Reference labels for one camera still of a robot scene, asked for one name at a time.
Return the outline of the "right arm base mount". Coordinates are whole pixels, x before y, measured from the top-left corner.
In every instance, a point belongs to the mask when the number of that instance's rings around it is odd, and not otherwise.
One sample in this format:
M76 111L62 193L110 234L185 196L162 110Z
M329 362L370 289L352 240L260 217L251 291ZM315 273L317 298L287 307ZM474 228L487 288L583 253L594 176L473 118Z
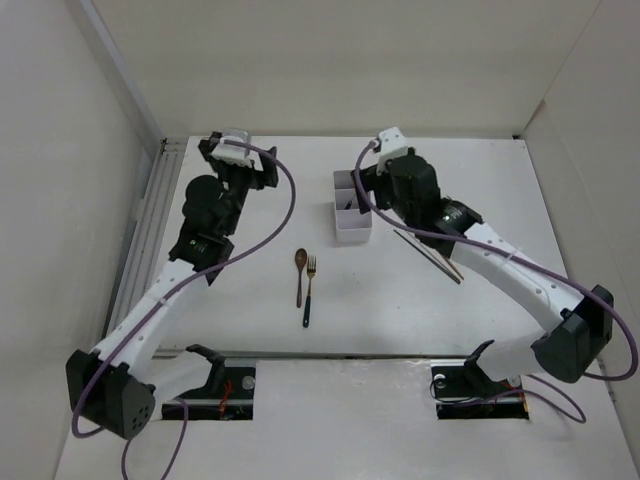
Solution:
M478 366L493 343L482 343L465 359L443 359L431 367L429 394L439 420L528 420L526 399L506 380L491 380Z

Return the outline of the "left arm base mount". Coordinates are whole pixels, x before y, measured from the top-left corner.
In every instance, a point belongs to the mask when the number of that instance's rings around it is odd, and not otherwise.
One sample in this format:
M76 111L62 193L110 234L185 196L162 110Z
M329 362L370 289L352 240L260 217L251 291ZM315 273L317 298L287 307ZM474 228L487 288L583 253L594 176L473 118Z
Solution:
M198 344L188 346L178 359L194 360L196 368L181 367L157 388L156 419L178 420L184 410L191 420L253 419L257 374L254 360L227 358Z

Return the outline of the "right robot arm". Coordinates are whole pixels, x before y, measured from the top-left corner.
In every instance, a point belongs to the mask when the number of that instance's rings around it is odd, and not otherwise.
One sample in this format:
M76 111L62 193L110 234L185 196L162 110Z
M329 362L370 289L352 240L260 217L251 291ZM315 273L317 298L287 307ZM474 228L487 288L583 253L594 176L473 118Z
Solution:
M487 393L499 381L546 373L575 383L609 343L613 295L601 285L583 287L519 252L466 204L442 195L435 168L404 148L396 156L350 176L361 212L395 213L392 225L483 277L538 324L513 340L484 340L463 369L465 386Z

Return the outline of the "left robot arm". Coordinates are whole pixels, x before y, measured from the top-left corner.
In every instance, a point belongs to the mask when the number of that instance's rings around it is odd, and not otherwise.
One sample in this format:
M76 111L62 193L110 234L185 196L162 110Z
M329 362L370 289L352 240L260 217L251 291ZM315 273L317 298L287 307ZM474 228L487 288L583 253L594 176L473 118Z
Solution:
M108 336L68 359L75 437L83 435L77 422L86 419L130 440L164 403L192 390L213 396L223 387L223 356L201 345L187 347L160 372L148 368L164 337L228 263L247 194L278 184L275 152L261 152L256 168L250 139L246 131L226 130L199 143L212 171L187 185L183 224L159 277Z

